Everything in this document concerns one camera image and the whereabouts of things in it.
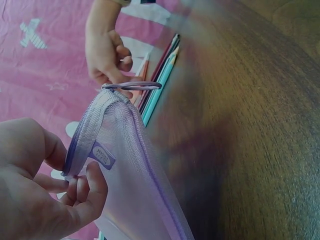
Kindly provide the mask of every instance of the purple mesh pouch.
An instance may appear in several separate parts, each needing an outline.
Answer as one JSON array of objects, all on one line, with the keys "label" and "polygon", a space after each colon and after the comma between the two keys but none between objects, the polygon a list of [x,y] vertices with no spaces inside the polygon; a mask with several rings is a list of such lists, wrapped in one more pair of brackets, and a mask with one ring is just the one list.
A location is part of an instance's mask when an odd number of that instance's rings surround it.
[{"label": "purple mesh pouch", "polygon": [[121,93],[102,89],[85,111],[63,175],[84,175],[97,161],[108,196],[95,223],[108,240],[194,240],[147,137],[139,111]]}]

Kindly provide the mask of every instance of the adult hand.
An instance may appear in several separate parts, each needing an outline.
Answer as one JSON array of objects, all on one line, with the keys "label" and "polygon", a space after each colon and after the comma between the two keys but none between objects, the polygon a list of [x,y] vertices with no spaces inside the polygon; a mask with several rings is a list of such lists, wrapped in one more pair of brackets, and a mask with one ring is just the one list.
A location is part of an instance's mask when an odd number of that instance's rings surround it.
[{"label": "adult hand", "polygon": [[[2,239],[58,240],[103,210],[108,187],[97,163],[70,183],[39,174],[43,160],[61,171],[61,140],[32,119],[0,123],[0,233]],[[66,194],[60,202],[49,193]]]}]

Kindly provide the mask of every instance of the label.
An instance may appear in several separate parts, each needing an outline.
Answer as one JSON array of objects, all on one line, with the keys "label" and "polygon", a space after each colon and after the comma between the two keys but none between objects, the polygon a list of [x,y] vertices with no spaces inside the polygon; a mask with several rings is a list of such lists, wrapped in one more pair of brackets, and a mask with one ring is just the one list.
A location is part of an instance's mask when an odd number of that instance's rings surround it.
[{"label": "label", "polygon": [[107,170],[110,170],[116,161],[112,154],[97,141],[94,142],[88,157],[101,163]]}]

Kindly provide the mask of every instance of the pink fabric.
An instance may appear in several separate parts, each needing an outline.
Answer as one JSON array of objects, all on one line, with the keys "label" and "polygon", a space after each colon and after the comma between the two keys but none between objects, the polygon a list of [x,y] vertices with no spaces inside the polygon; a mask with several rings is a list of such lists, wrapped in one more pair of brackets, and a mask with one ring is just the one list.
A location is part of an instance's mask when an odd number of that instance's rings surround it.
[{"label": "pink fabric", "polygon": [[[67,124],[80,120],[99,88],[88,78],[84,47],[92,1],[0,1],[0,121],[34,118],[69,145]],[[171,12],[178,0],[159,2]],[[38,24],[32,30],[33,21]],[[117,22],[120,35],[149,45],[162,29],[124,13]],[[52,169],[43,164],[40,171],[50,175]],[[98,234],[92,223],[66,239],[93,240]]]}]

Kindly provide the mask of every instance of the wood grain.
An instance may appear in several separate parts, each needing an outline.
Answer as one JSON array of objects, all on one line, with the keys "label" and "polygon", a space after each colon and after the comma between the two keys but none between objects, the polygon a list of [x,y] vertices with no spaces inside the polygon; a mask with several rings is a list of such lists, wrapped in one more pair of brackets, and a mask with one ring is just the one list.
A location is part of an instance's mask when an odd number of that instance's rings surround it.
[{"label": "wood grain", "polygon": [[238,1],[181,1],[168,26],[148,132],[195,239],[320,239],[320,66]]},{"label": "wood grain", "polygon": [[319,0],[240,0],[273,23],[320,64]]}]

